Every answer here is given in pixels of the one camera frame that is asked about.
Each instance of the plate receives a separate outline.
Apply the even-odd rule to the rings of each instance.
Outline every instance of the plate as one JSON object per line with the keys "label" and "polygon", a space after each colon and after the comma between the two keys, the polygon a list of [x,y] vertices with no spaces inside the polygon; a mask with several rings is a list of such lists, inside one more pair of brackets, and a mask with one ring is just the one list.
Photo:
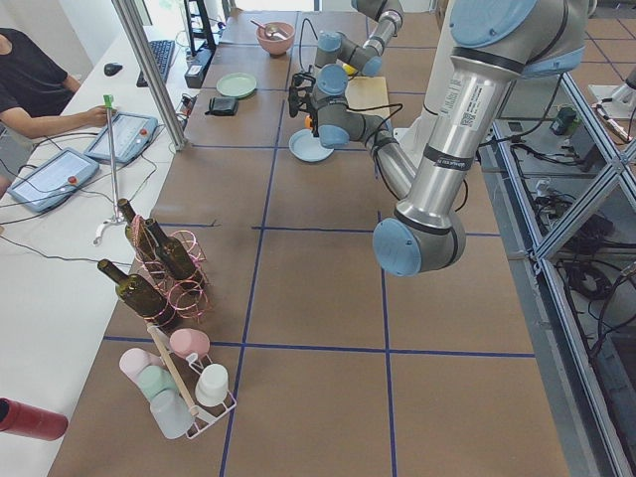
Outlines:
{"label": "plate", "polygon": [[301,161],[319,162],[327,159],[333,149],[322,147],[320,138],[314,137],[309,129],[295,132],[289,139],[289,150]]}
{"label": "plate", "polygon": [[217,91],[223,96],[247,97],[256,89],[256,78],[247,73],[231,73],[217,81]]}

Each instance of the wine bottle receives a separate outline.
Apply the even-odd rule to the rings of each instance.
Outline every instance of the wine bottle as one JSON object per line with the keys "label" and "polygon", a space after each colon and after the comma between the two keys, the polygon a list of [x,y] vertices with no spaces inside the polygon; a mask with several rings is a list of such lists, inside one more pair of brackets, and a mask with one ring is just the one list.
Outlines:
{"label": "wine bottle", "polygon": [[97,268],[116,283],[117,296],[146,323],[157,325],[163,331],[171,331],[181,323],[183,318],[177,310],[143,276],[128,275],[107,259],[100,260]]}
{"label": "wine bottle", "polygon": [[205,285],[203,275],[181,241],[178,238],[168,237],[154,219],[146,220],[146,229],[157,242],[155,255],[163,262],[168,273],[175,280],[180,281],[183,288],[191,292],[201,290]]}
{"label": "wine bottle", "polygon": [[126,234],[126,238],[137,252],[137,258],[139,258],[144,264],[154,282],[161,282],[166,277],[166,273],[163,266],[155,256],[155,242],[150,233],[146,230],[146,224],[143,218],[141,218],[141,221],[139,222],[139,230],[137,231],[138,238],[135,240],[132,222],[134,221],[136,214],[132,209],[130,202],[128,199],[119,199],[117,201],[117,208],[126,220],[126,228],[124,232]]}

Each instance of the gray robotic arm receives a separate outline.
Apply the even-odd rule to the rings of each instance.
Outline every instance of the gray robotic arm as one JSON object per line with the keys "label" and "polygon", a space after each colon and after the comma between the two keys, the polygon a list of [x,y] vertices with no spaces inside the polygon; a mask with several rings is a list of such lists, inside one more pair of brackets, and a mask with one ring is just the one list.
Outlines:
{"label": "gray robotic arm", "polygon": [[[385,13],[378,3],[352,2],[361,12],[382,19]],[[508,84],[521,76],[555,75],[578,65],[587,4],[587,0],[456,0],[448,24],[457,45],[451,54],[454,72],[419,164],[401,150],[380,118],[349,110],[344,96],[347,76],[335,64],[336,59],[347,60],[340,53],[324,55],[319,42],[317,58],[323,68],[311,93],[315,132],[325,147],[363,142],[400,198],[395,217],[382,221],[374,231],[374,250],[383,269],[399,276],[415,275],[459,259],[465,233],[452,205]],[[391,11],[397,10],[401,12],[392,3]],[[365,44],[367,51],[372,42]],[[352,66],[375,73],[370,61]]]}

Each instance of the bowl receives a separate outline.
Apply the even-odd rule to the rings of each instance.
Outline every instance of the bowl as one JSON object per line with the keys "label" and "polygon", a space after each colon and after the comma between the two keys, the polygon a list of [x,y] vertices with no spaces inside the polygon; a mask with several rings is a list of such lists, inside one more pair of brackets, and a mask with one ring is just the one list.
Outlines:
{"label": "bowl", "polygon": [[293,25],[289,25],[285,22],[268,22],[265,23],[265,27],[274,26],[280,31],[282,31],[287,38],[284,40],[277,40],[275,38],[267,38],[265,37],[264,29],[258,27],[256,28],[256,38],[258,39],[258,43],[262,46],[262,48],[268,52],[273,57],[277,57],[279,55],[284,55],[284,53],[291,48],[294,44],[294,37],[296,35],[296,31]]}

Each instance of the red object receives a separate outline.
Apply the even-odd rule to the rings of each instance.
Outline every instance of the red object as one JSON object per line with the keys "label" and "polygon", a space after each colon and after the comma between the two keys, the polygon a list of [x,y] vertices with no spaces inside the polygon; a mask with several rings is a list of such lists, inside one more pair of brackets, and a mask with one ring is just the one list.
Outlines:
{"label": "red object", "polygon": [[43,440],[56,440],[69,425],[65,415],[0,398],[0,431]]}

